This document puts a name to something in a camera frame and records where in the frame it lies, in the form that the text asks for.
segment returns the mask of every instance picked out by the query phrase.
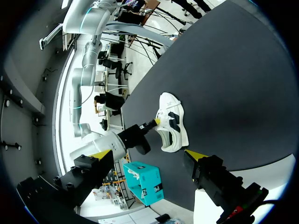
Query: office chair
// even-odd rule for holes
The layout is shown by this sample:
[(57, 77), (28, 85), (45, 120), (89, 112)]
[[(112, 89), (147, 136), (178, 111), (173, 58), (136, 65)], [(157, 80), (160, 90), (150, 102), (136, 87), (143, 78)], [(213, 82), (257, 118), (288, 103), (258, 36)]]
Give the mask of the office chair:
[(108, 58), (107, 51), (100, 51), (99, 55), (98, 55), (99, 65), (103, 64), (104, 59), (107, 59), (107, 58)]
[(104, 59), (104, 61), (103, 61), (103, 65), (105, 67), (110, 68), (110, 69), (116, 69), (115, 72), (108, 73), (108, 75), (115, 75), (116, 79), (119, 79), (121, 77), (121, 72), (123, 71), (125, 80), (128, 80), (128, 78), (126, 77), (126, 74), (132, 75), (132, 73), (128, 72), (128, 70), (127, 70), (128, 66), (130, 64), (133, 64), (133, 62), (126, 63), (125, 67), (122, 68), (121, 62), (114, 62), (109, 59)]

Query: shoe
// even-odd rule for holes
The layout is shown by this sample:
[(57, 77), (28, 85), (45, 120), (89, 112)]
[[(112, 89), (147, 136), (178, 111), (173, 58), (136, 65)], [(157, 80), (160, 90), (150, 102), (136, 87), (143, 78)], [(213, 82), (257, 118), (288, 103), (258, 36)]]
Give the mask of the shoe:
[(192, 16), (195, 18), (195, 19), (200, 19), (202, 17), (202, 14), (197, 12), (196, 14), (192, 14)]
[(155, 128), (162, 138), (162, 151), (173, 153), (189, 145), (183, 117), (184, 109), (181, 102), (170, 93), (162, 93), (156, 115), (160, 123)]

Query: teal box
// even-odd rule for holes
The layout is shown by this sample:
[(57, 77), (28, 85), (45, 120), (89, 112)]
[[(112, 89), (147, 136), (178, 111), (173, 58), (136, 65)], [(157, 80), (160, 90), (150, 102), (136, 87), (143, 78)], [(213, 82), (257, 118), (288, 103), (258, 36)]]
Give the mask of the teal box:
[[(133, 194), (146, 206), (164, 198), (163, 187), (158, 167), (142, 162), (131, 162), (123, 165), (128, 187)], [(128, 171), (139, 175), (139, 179)]]

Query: black shoe logo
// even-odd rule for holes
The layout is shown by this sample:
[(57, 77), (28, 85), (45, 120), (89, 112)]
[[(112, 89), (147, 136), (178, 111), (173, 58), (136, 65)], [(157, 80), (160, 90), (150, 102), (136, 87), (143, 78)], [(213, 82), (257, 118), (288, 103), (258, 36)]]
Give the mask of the black shoe logo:
[(168, 116), (170, 116), (172, 119), (169, 120), (169, 125), (174, 130), (176, 130), (178, 133), (181, 133), (181, 129), (179, 128), (179, 116), (173, 112), (169, 112)]

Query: black table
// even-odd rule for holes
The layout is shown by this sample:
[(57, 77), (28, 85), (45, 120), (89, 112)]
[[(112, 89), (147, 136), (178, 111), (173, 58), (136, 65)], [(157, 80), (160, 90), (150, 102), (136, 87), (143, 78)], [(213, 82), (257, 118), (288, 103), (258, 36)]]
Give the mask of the black table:
[[(290, 56), (268, 27), (231, 1), (198, 20), (157, 61), (122, 108), (125, 126), (153, 119), (163, 92), (182, 102), (188, 148), (219, 156), (228, 170), (273, 163), (298, 146)], [(159, 167), (165, 199), (193, 210), (196, 188), (183, 150), (163, 152), (155, 131), (146, 138), (151, 152), (133, 149), (132, 160)]]

